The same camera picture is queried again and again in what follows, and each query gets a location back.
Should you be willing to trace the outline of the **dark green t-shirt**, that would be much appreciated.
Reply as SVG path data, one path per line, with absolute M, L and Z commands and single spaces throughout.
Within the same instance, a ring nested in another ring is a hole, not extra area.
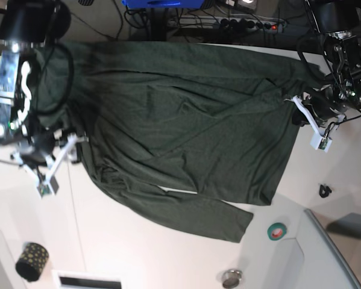
M 41 118 L 88 138 L 93 183 L 138 215 L 238 243 L 268 206 L 298 127 L 290 99 L 320 89 L 317 65 L 247 49 L 172 42 L 65 43 L 39 84 Z

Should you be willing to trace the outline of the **small black clip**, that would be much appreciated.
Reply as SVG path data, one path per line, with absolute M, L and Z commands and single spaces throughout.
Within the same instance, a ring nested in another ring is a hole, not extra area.
M 329 197 L 333 192 L 333 189 L 327 184 L 320 184 L 318 194 L 322 199 Z

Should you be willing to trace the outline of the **power strip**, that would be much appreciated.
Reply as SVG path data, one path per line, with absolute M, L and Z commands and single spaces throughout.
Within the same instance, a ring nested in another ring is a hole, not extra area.
M 287 27 L 282 19 L 258 19 L 254 17 L 211 17 L 181 16 L 168 21 L 169 27 L 201 28 L 201 29 L 233 29 L 237 32 L 260 31 L 261 33 L 278 34 Z

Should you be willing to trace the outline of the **black yellow-dotted cup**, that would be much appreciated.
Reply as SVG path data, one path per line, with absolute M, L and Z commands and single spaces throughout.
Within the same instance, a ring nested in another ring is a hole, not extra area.
M 15 264 L 18 275 L 28 282 L 36 282 L 41 277 L 49 260 L 48 251 L 38 243 L 26 243 Z

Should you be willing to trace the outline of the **green tape roll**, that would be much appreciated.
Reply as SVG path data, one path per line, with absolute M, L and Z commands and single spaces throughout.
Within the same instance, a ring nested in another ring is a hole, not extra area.
M 268 238 L 272 241 L 278 241 L 287 234 L 287 226 L 284 223 L 273 223 L 267 230 Z

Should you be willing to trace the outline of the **black round stand base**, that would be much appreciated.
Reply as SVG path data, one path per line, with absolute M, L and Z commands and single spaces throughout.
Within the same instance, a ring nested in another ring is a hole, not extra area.
M 71 11 L 63 1 L 51 1 L 49 6 L 51 14 L 46 29 L 46 38 L 59 40 L 70 28 Z

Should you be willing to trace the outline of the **white slotted tray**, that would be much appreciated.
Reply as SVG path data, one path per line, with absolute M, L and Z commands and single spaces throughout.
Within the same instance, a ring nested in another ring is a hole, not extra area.
M 127 286 L 123 284 L 121 278 L 119 277 L 96 275 L 84 272 L 69 272 L 62 270 L 53 270 L 52 276 L 56 288 L 127 288 Z

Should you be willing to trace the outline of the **blue box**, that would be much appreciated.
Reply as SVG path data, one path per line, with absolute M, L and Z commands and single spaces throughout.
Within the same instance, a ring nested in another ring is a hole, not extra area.
M 200 8 L 204 0 L 122 0 L 132 9 L 140 8 Z

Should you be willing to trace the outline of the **small metal tin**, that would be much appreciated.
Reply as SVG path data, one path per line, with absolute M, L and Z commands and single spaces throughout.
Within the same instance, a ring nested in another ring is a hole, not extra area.
M 238 269 L 226 270 L 221 278 L 224 289 L 233 289 L 240 285 L 242 281 L 242 271 Z

